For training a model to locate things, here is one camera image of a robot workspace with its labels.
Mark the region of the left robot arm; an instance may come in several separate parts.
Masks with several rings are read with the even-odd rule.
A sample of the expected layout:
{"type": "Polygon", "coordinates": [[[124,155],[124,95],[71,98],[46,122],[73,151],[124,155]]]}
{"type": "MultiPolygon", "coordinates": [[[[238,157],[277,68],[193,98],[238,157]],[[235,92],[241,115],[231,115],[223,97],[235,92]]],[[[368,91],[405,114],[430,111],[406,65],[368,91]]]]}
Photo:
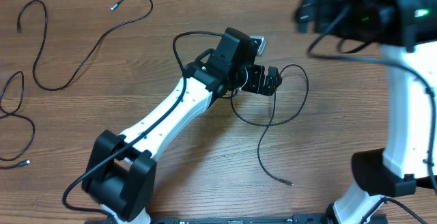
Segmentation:
{"type": "Polygon", "coordinates": [[[106,223],[149,223],[158,159],[183,128],[228,91],[271,96],[281,84],[275,67],[255,64],[266,46],[262,36],[233,28],[182,69],[175,89],[145,118],[120,134],[95,140],[81,188],[106,214],[106,223]]]}

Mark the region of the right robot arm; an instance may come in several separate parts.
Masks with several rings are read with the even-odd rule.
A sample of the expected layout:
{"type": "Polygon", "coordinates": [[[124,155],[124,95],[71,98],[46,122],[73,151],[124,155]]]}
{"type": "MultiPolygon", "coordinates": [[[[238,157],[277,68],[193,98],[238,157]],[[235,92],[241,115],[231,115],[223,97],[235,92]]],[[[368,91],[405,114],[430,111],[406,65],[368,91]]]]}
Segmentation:
{"type": "Polygon", "coordinates": [[[389,125],[384,148],[352,156],[353,182],[324,222],[384,223],[380,206],[436,188],[436,0],[301,0],[295,21],[299,32],[313,23],[319,39],[380,47],[379,58],[335,55],[386,67],[389,125]]]}

